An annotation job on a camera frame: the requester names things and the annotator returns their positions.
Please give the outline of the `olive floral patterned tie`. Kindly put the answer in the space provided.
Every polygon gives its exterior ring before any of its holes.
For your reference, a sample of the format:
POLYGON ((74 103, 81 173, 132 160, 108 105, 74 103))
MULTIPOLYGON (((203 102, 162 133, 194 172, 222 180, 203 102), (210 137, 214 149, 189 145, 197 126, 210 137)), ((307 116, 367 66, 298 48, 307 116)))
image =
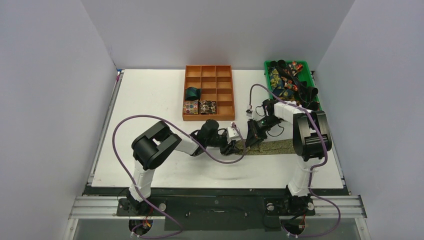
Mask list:
POLYGON ((247 156, 295 154, 292 139, 263 141, 246 148, 247 156))

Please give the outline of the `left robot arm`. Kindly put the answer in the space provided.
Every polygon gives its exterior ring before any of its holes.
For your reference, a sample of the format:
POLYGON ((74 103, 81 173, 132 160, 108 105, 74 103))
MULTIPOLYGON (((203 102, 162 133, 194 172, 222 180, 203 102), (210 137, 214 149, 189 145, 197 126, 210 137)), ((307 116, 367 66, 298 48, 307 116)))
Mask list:
POLYGON ((241 137, 238 128, 232 124, 220 128, 216 120, 208 119, 200 129, 188 138, 174 133, 164 121, 158 121, 131 144, 134 158, 134 182, 126 194, 129 207, 136 215, 143 215, 149 209, 147 198, 151 196, 151 185, 155 170, 164 163, 172 152, 178 151, 192 157, 205 152, 206 148, 218 148, 221 155, 229 156, 245 151, 236 143, 241 137))

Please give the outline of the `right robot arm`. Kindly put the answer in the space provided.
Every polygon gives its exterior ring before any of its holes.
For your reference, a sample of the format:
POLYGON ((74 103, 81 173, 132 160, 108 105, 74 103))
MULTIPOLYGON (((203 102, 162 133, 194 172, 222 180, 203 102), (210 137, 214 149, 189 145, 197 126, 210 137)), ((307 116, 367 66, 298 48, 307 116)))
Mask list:
POLYGON ((294 103, 267 99, 264 116, 247 121, 245 144, 255 146, 268 137, 268 131, 281 122, 292 125, 292 145, 298 155, 293 176, 285 188, 282 208, 289 215, 309 211, 311 185, 315 170, 326 164, 332 139, 327 116, 322 110, 304 109, 294 103))

